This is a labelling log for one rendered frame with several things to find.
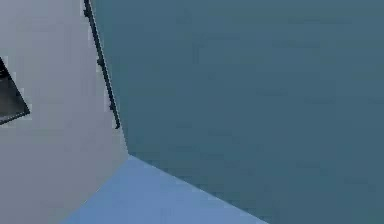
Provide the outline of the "grey fridge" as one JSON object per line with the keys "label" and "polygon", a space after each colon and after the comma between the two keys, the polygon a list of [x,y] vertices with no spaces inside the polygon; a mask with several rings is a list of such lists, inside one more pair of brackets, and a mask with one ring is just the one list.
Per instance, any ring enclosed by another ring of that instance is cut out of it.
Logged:
{"label": "grey fridge", "polygon": [[0,58],[30,110],[0,125],[0,224],[60,224],[126,160],[84,0],[0,0]]}

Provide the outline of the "black fridge panel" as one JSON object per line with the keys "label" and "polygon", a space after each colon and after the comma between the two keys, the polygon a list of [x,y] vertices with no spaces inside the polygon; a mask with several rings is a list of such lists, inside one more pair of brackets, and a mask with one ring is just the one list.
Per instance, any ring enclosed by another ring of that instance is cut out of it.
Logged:
{"label": "black fridge panel", "polygon": [[0,57],[0,125],[30,113],[4,61]]}

